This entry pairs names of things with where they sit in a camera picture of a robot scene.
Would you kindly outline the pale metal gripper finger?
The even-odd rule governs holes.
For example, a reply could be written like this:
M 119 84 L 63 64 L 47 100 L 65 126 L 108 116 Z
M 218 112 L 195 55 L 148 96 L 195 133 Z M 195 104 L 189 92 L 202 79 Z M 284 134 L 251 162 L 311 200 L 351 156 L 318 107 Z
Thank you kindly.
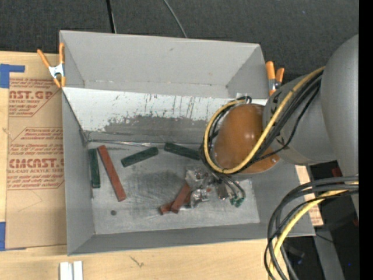
M 190 187 L 207 187 L 212 175 L 204 169 L 188 169 L 185 174 L 185 181 Z
M 196 208 L 200 203 L 210 201 L 211 188 L 198 188 L 190 194 L 190 208 Z

